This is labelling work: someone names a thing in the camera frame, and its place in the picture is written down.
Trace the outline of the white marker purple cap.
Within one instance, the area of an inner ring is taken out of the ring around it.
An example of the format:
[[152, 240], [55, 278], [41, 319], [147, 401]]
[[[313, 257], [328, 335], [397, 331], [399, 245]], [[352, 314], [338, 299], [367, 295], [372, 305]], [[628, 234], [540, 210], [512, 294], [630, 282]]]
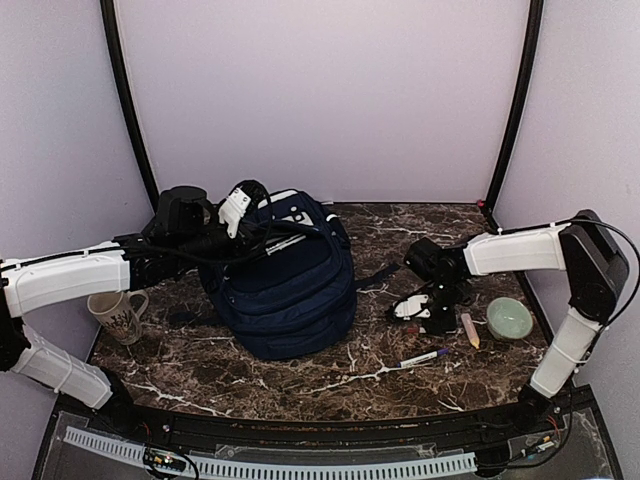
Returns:
[[447, 355], [448, 353], [449, 353], [448, 348], [437, 349], [437, 350], [434, 350], [410, 359], [403, 360], [398, 364], [398, 367], [399, 368], [412, 367], [414, 365], [419, 365], [424, 362], [436, 359], [440, 356]]

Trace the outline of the navy blue student backpack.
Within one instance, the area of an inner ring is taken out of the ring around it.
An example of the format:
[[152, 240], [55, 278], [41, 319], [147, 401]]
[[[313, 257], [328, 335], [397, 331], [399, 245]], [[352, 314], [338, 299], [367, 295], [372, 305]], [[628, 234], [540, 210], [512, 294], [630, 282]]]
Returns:
[[272, 219], [284, 230], [282, 237], [306, 236], [271, 256], [198, 269], [218, 318], [261, 360], [292, 359], [337, 343], [354, 322], [358, 289], [386, 280], [399, 268], [391, 263], [356, 279], [340, 218], [303, 191], [273, 194], [248, 219], [260, 227]]

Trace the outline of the white marker black cap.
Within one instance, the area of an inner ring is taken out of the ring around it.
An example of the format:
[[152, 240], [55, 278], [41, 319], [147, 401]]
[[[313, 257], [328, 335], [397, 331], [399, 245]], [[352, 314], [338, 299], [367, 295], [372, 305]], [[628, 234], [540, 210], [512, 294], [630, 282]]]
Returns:
[[273, 242], [269, 241], [265, 247], [265, 254], [271, 256], [276, 252], [289, 248], [306, 239], [304, 234], [295, 234], [282, 238], [276, 238]]

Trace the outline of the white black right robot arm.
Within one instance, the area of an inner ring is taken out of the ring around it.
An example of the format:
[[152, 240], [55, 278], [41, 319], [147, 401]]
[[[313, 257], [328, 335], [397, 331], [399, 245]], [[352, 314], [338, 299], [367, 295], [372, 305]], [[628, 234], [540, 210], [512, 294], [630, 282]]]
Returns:
[[601, 332], [629, 306], [621, 296], [630, 266], [617, 243], [626, 237], [594, 211], [581, 210], [569, 219], [498, 229], [449, 246], [422, 238], [409, 247], [404, 264], [425, 284], [398, 301], [391, 316], [423, 323], [450, 319], [455, 306], [465, 298], [472, 277], [565, 272], [570, 291], [568, 312], [524, 389], [528, 397], [510, 413], [511, 426], [521, 434], [530, 434], [549, 416], [546, 400], [561, 390], [590, 356]]

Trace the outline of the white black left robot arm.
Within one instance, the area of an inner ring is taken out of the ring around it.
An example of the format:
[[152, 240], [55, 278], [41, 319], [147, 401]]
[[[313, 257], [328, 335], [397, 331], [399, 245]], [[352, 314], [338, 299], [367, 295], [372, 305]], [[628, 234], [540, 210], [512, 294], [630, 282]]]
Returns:
[[271, 207], [256, 180], [237, 184], [219, 204], [199, 187], [160, 194], [154, 216], [139, 233], [98, 245], [1, 263], [1, 369], [24, 375], [93, 410], [120, 436], [141, 427], [114, 375], [91, 366], [28, 329], [25, 314], [103, 293], [125, 293], [177, 280], [197, 267], [243, 263], [263, 252], [272, 227], [251, 226], [246, 216]]

